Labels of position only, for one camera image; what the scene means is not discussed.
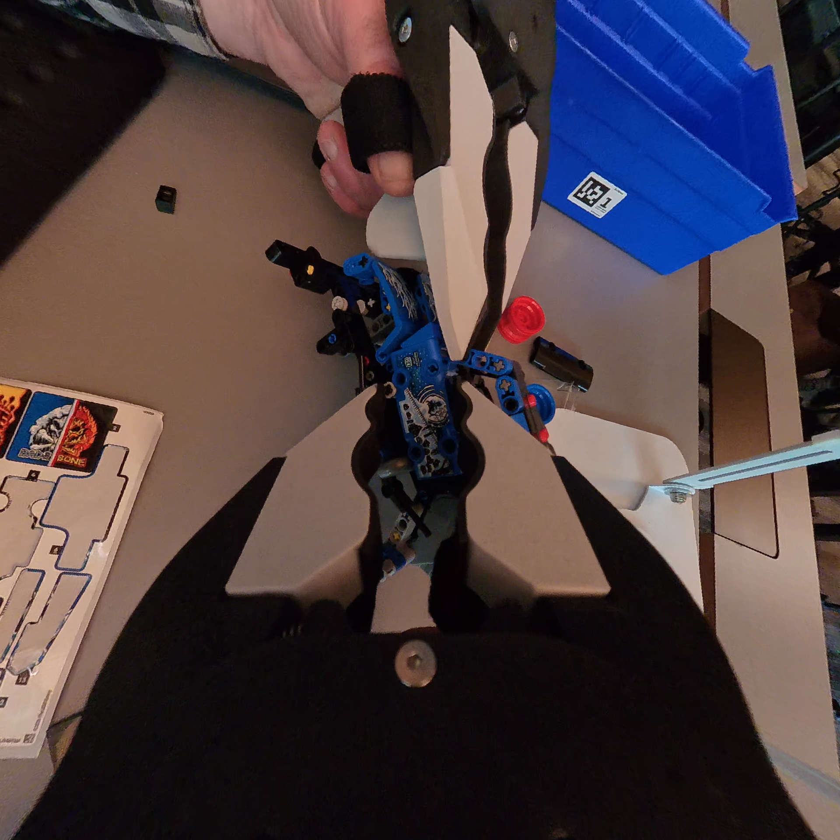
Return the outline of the sticker sheet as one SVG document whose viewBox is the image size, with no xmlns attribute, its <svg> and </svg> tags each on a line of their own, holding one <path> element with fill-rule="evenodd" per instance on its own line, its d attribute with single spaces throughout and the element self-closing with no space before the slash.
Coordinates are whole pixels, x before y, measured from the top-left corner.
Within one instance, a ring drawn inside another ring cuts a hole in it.
<svg viewBox="0 0 840 840">
<path fill-rule="evenodd" d="M 1 758 L 34 759 L 108 577 L 163 414 L 1 382 Z"/>
</svg>

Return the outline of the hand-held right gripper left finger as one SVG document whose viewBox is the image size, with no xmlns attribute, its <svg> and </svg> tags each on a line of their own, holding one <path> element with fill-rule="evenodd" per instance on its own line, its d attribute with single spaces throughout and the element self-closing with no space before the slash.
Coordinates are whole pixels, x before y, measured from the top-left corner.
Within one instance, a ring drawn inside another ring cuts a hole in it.
<svg viewBox="0 0 840 840">
<path fill-rule="evenodd" d="M 382 531 L 369 487 L 380 464 L 387 400 L 372 386 L 287 451 L 225 587 L 279 594 L 301 607 L 331 600 L 372 617 Z"/>
</svg>

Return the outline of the black dotted pad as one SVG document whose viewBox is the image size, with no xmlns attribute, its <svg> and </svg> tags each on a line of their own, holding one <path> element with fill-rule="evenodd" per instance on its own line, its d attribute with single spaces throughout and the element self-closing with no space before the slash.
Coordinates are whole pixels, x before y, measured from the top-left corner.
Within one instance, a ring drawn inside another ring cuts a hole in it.
<svg viewBox="0 0 840 840">
<path fill-rule="evenodd" d="M 155 94 L 157 46 L 1 3 L 1 260 L 5 262 Z"/>
</svg>

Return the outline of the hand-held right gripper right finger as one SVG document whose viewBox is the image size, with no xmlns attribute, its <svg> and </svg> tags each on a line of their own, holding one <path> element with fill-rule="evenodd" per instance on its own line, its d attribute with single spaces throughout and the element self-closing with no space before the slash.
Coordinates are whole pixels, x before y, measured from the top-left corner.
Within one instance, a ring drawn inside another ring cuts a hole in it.
<svg viewBox="0 0 840 840">
<path fill-rule="evenodd" d="M 437 551 L 432 616 L 484 616 L 611 587 L 550 451 L 471 384 L 457 384 L 467 483 L 455 531 Z"/>
</svg>

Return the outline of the person's left forearm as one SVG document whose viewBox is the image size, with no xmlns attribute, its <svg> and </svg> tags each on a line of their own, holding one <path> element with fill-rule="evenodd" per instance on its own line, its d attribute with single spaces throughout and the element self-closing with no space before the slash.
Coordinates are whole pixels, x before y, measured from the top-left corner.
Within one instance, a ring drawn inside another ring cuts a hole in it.
<svg viewBox="0 0 840 840">
<path fill-rule="evenodd" d="M 197 1 L 42 1 L 63 14 L 225 60 Z"/>
</svg>

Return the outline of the brick-built toy truck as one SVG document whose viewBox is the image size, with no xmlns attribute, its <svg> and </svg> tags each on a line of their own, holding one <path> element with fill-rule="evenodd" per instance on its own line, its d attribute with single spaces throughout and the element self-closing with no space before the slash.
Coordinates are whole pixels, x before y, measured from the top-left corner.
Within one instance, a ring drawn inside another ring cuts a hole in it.
<svg viewBox="0 0 840 840">
<path fill-rule="evenodd" d="M 471 350 L 465 361 L 451 360 L 425 273 L 388 266 L 365 253 L 340 266 L 314 247 L 278 239 L 266 257 L 287 269 L 296 287 L 331 295 L 332 330 L 318 341 L 317 352 L 356 357 L 357 393 L 384 387 L 388 408 L 377 474 L 384 499 L 398 515 L 383 538 L 383 575 L 417 564 L 417 539 L 442 535 L 440 526 L 426 524 L 433 504 L 466 483 L 459 452 L 463 435 L 451 406 L 456 384 L 469 382 L 491 400 L 484 383 L 491 379 L 502 412 L 549 445 L 523 373 L 513 360 L 486 350 Z"/>
</svg>

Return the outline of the person's left hand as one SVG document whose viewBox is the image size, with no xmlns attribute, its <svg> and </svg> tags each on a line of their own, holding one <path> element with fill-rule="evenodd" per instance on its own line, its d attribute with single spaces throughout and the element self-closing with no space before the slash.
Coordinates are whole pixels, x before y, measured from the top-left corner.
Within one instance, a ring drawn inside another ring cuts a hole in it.
<svg viewBox="0 0 840 840">
<path fill-rule="evenodd" d="M 367 217 L 382 195 L 413 194 L 413 159 L 373 155 L 368 174 L 350 158 L 333 120 L 342 89 L 356 75 L 402 77 L 382 1 L 202 1 L 206 26 L 226 54 L 268 66 L 321 119 L 322 183 L 344 212 Z"/>
</svg>

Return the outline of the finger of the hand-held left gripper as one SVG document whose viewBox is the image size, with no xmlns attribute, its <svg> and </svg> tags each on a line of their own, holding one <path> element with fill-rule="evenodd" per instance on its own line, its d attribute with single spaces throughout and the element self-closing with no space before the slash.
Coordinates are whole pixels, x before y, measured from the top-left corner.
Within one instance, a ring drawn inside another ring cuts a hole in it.
<svg viewBox="0 0 840 840">
<path fill-rule="evenodd" d="M 467 354 L 487 299 L 484 170 L 494 110 L 476 53 L 451 27 L 448 162 L 415 183 L 437 320 L 449 354 Z"/>
<path fill-rule="evenodd" d="M 481 349 L 507 306 L 530 240 L 538 151 L 538 138 L 526 122 L 498 123 L 485 169 L 487 298 L 479 320 Z"/>
</svg>

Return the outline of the white stand with base plate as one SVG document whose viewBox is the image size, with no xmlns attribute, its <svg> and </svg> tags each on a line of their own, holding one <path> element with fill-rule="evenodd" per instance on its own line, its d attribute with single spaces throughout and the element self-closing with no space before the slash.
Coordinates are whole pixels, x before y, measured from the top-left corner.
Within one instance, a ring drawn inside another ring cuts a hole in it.
<svg viewBox="0 0 840 840">
<path fill-rule="evenodd" d="M 681 491 L 736 488 L 750 479 L 817 465 L 839 457 L 839 432 L 690 474 L 666 437 L 558 409 L 548 425 L 551 445 L 567 458 L 665 558 L 698 606 L 703 606 L 692 507 Z"/>
</svg>

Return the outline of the red wheel rim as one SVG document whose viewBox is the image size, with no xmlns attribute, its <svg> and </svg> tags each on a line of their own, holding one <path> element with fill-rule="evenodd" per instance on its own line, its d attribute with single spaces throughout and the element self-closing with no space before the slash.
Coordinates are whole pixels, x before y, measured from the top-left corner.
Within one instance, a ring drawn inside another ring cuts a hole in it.
<svg viewBox="0 0 840 840">
<path fill-rule="evenodd" d="M 512 299 L 501 314 L 497 330 L 510 344 L 522 344 L 540 334 L 545 314 L 540 304 L 528 296 Z"/>
</svg>

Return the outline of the black cylinder part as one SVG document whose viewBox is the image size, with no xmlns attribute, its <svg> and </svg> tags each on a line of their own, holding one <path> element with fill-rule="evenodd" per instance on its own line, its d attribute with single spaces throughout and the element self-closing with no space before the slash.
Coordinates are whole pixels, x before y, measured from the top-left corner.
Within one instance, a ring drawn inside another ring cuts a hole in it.
<svg viewBox="0 0 840 840">
<path fill-rule="evenodd" d="M 592 367 L 542 336 L 534 338 L 529 362 L 555 380 L 580 392 L 586 393 L 592 386 Z"/>
</svg>

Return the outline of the blue storage bin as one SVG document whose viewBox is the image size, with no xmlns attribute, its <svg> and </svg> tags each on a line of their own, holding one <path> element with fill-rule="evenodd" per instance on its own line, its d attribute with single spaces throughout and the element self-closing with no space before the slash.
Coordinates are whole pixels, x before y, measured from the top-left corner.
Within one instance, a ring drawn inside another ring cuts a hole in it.
<svg viewBox="0 0 840 840">
<path fill-rule="evenodd" d="M 662 275 L 796 217 L 773 69 L 712 6 L 555 17 L 544 202 Z"/>
</svg>

